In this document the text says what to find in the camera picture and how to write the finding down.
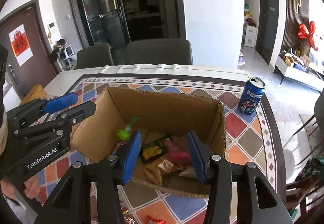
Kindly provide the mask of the beige fortune biscuits bag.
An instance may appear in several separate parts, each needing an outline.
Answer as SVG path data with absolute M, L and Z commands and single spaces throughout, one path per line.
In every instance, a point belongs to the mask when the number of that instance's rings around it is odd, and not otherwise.
M 158 186 L 162 186 L 165 176 L 177 173 L 180 177 L 196 178 L 194 168 L 191 165 L 174 164 L 172 161 L 162 159 L 144 167 L 144 174 Z

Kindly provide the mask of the brown cardboard box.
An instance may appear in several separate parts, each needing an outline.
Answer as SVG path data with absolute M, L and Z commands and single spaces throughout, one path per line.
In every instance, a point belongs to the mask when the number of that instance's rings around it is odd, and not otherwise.
M 224 105 L 203 96 L 106 88 L 96 100 L 95 113 L 86 118 L 73 134 L 71 145 L 90 161 L 110 155 L 119 141 L 117 131 L 137 116 L 135 130 L 146 144 L 163 135 L 180 137 L 190 131 L 222 157 L 226 154 Z

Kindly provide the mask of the green lollipop candy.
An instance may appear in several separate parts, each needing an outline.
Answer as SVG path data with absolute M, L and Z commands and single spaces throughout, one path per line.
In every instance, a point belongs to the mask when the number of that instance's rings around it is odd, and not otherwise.
M 130 138 L 130 131 L 133 128 L 133 125 L 139 120 L 138 116 L 134 116 L 132 120 L 126 124 L 124 129 L 121 129 L 117 132 L 117 137 L 122 141 L 128 141 Z

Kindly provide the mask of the red flower decoration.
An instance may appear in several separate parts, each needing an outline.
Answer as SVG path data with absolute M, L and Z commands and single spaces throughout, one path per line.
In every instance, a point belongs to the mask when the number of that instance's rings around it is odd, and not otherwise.
M 315 45 L 315 40 L 314 40 L 314 33 L 316 30 L 315 22 L 311 21 L 309 23 L 309 27 L 307 27 L 305 24 L 300 24 L 299 25 L 299 30 L 298 30 L 298 37 L 299 39 L 307 39 L 310 46 L 315 50 L 318 51 L 318 47 Z

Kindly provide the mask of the small red candy packet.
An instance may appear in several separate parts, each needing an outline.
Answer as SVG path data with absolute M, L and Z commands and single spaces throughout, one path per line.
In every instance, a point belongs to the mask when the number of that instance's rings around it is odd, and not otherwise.
M 166 220 L 154 219 L 150 215 L 146 215 L 146 224 L 165 224 Z

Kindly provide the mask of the white storage shelf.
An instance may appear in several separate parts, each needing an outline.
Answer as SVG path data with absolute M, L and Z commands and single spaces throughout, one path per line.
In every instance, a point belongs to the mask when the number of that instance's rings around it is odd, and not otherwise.
M 243 22 L 243 34 L 242 44 L 245 47 L 254 48 L 256 44 L 257 27 L 253 19 L 249 6 L 244 5 L 244 22 Z

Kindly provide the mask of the left grey dining chair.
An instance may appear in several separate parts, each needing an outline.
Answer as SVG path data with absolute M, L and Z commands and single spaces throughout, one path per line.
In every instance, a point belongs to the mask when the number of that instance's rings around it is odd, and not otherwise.
M 77 53 L 76 69 L 113 66 L 111 47 L 108 43 L 93 45 Z

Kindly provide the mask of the white stool with bag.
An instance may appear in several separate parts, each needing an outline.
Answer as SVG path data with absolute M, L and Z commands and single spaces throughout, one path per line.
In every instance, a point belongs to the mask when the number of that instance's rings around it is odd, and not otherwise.
M 76 54 L 71 45 L 68 45 L 64 39 L 60 39 L 53 46 L 49 60 L 52 64 L 58 63 L 63 71 L 73 70 L 76 65 Z

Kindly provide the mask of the grey dining chair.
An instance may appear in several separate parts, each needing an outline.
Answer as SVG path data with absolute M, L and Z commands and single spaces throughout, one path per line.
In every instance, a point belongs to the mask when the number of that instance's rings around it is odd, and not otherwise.
M 93 45 L 77 53 L 76 69 L 113 66 L 111 47 L 108 43 Z
M 191 43 L 186 39 L 149 39 L 126 46 L 125 64 L 192 65 Z

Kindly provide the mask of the blue pepsi can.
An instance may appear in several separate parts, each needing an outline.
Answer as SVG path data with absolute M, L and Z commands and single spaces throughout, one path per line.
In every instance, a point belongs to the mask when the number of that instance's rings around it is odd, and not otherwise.
M 251 115 L 256 110 L 265 90 L 265 83 L 258 77 L 247 80 L 241 95 L 238 108 L 245 115 Z

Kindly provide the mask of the white tv cabinet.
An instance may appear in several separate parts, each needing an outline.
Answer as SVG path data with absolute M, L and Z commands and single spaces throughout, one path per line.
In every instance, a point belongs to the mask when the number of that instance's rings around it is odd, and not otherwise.
M 317 72 L 311 70 L 307 73 L 295 67 L 290 67 L 280 56 L 277 56 L 274 73 L 281 76 L 280 84 L 284 80 L 292 80 L 319 92 L 323 90 L 323 79 Z

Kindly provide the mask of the right grey dining chair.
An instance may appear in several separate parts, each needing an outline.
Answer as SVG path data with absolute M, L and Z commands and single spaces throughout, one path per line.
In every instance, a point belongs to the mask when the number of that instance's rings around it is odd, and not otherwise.
M 186 39 L 149 39 L 126 46 L 125 64 L 192 65 L 191 43 Z

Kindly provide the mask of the black yellow snack packet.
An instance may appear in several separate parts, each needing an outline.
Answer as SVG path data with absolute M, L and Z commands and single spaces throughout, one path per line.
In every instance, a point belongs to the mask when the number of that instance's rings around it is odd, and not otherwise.
M 150 143 L 144 144 L 140 151 L 142 163 L 152 163 L 166 154 L 168 152 L 166 140 L 171 140 L 170 135 L 165 135 Z

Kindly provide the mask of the red fu door poster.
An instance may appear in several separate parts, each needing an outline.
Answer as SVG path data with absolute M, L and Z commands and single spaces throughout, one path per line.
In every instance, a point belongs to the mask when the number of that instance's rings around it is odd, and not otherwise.
M 21 24 L 9 33 L 9 40 L 14 57 L 17 60 L 18 65 L 21 67 L 33 57 L 24 24 Z

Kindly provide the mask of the pink snack packet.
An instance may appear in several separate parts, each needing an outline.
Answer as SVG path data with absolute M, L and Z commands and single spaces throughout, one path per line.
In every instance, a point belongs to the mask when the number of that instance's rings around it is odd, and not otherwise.
M 181 147 L 176 145 L 170 138 L 165 140 L 167 151 L 172 161 L 178 164 L 191 164 L 191 156 L 187 150 L 183 150 Z

